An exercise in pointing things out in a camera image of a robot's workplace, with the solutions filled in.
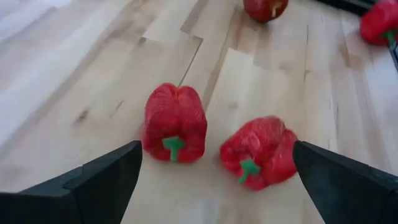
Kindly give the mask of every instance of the wooden floor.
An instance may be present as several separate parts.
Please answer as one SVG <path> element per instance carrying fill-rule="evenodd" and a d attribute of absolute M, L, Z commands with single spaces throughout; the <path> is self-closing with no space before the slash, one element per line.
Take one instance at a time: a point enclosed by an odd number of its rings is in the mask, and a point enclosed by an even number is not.
<path fill-rule="evenodd" d="M 205 156 L 180 166 L 145 155 L 123 223 L 323 223 L 297 175 L 250 192 L 218 147 L 276 114 L 302 140 L 398 174 L 397 71 L 358 24 L 312 0 L 266 25 L 240 0 L 2 0 L 0 190 L 138 139 L 147 97 L 172 82 L 203 100 Z"/>

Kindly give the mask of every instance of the red apple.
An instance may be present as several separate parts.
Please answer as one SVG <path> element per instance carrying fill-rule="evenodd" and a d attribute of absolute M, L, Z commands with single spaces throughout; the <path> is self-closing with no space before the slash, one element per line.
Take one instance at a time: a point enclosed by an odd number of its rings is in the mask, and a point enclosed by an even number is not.
<path fill-rule="evenodd" d="M 278 18 L 289 0 L 243 0 L 244 9 L 255 21 L 265 23 Z"/>

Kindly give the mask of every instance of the bell pepper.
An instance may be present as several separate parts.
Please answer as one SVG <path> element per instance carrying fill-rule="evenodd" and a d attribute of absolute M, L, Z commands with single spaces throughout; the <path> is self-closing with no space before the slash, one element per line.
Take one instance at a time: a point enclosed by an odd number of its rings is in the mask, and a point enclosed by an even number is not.
<path fill-rule="evenodd" d="M 205 112 L 192 87 L 164 83 L 147 100 L 142 142 L 153 158 L 195 162 L 205 153 L 206 130 Z"/>
<path fill-rule="evenodd" d="M 365 41 L 392 47 L 398 41 L 398 0 L 375 3 L 362 17 L 360 31 Z"/>
<path fill-rule="evenodd" d="M 276 116 L 244 124 L 220 147 L 221 163 L 239 183 L 261 190 L 293 176 L 293 145 L 297 136 Z"/>
<path fill-rule="evenodd" d="M 278 18 L 289 0 L 243 0 L 243 6 L 255 21 L 265 23 Z"/>

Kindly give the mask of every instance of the wood grain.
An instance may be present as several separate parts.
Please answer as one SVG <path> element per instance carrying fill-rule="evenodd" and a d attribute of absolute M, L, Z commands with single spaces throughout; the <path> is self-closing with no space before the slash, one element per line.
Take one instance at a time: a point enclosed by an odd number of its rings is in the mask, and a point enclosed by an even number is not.
<path fill-rule="evenodd" d="M 387 49 L 360 39 L 354 15 L 311 0 L 291 0 L 268 24 L 238 0 L 4 3 L 2 191 L 139 139 L 163 82 L 198 91 L 206 153 L 190 166 L 145 154 L 123 223 L 323 223 L 297 175 L 254 193 L 220 166 L 220 144 L 268 114 L 302 140 L 398 174 L 397 71 Z"/>

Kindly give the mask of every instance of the red bell pepper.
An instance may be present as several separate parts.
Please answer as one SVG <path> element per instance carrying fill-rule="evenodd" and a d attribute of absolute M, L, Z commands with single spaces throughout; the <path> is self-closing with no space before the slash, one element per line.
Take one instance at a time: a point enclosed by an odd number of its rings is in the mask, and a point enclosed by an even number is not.
<path fill-rule="evenodd" d="M 150 95 L 142 142 L 153 158 L 195 162 L 205 153 L 206 130 L 205 112 L 193 88 L 164 83 Z"/>
<path fill-rule="evenodd" d="M 375 3 L 361 20 L 361 36 L 375 45 L 394 45 L 398 41 L 398 0 Z"/>
<path fill-rule="evenodd" d="M 253 190 L 280 183 L 296 173 L 293 145 L 297 136 L 275 116 L 247 122 L 220 148 L 222 164 L 239 183 Z"/>
<path fill-rule="evenodd" d="M 265 23 L 278 18 L 289 0 L 243 0 L 243 6 L 255 21 Z"/>

